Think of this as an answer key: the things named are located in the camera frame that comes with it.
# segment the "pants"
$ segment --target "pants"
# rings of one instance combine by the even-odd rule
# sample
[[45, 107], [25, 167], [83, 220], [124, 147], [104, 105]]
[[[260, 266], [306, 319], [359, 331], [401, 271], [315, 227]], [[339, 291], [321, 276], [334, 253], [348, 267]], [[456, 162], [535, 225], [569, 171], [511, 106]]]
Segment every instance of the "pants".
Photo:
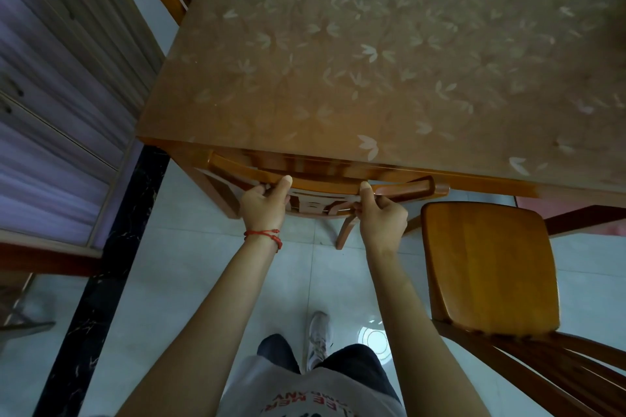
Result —
[[[259, 344], [257, 355], [268, 359], [276, 366], [284, 367], [288, 371], [300, 374], [300, 367], [293, 356], [291, 346], [280, 334], [272, 334], [265, 338]], [[376, 353], [364, 344], [346, 346], [319, 363], [316, 368], [318, 367], [325, 367], [341, 373], [370, 389], [387, 394], [387, 396], [393, 397], [396, 401], [400, 401], [393, 387], [391, 387], [391, 383]]]

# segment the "person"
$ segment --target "person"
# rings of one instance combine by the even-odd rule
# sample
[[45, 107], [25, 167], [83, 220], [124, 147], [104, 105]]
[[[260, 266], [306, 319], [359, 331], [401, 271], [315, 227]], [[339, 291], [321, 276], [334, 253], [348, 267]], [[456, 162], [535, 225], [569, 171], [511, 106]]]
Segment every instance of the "person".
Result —
[[[241, 215], [247, 231], [280, 230], [292, 184], [283, 177], [271, 192], [247, 191]], [[478, 393], [452, 356], [397, 257], [407, 211], [361, 184], [356, 213], [367, 264], [395, 370], [410, 416], [488, 416]], [[315, 313], [307, 372], [300, 374], [286, 340], [272, 335], [246, 358], [224, 391], [244, 329], [278, 241], [252, 234], [233, 256], [189, 323], [122, 405], [136, 416], [402, 416], [405, 411], [378, 358], [353, 344], [327, 356], [329, 318]]]

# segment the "shoe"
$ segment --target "shoe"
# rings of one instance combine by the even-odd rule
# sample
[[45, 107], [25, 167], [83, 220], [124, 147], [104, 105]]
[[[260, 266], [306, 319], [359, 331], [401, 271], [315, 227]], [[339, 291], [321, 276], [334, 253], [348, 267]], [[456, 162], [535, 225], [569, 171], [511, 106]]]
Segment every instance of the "shoe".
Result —
[[315, 312], [309, 325], [307, 371], [311, 371], [319, 363], [328, 358], [327, 349], [333, 344], [332, 332], [330, 317], [324, 312]]

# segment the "dining table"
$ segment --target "dining table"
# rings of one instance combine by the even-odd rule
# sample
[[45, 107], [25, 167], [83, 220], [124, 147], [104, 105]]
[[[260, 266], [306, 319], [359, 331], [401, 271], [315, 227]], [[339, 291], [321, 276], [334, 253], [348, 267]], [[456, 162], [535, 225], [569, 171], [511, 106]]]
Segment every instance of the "dining table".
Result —
[[621, 210], [623, 1], [192, 0], [137, 137], [205, 191], [218, 152]]

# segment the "person's left hand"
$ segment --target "person's left hand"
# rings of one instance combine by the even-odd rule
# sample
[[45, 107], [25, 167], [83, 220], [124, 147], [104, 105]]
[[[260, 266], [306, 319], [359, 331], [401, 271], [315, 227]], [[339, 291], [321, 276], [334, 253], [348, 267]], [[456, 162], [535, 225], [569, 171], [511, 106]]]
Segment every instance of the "person's left hand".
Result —
[[289, 189], [293, 178], [286, 175], [276, 188], [265, 196], [265, 186], [257, 185], [244, 193], [239, 213], [244, 218], [246, 231], [270, 231], [280, 229], [285, 221], [285, 205], [289, 202]]

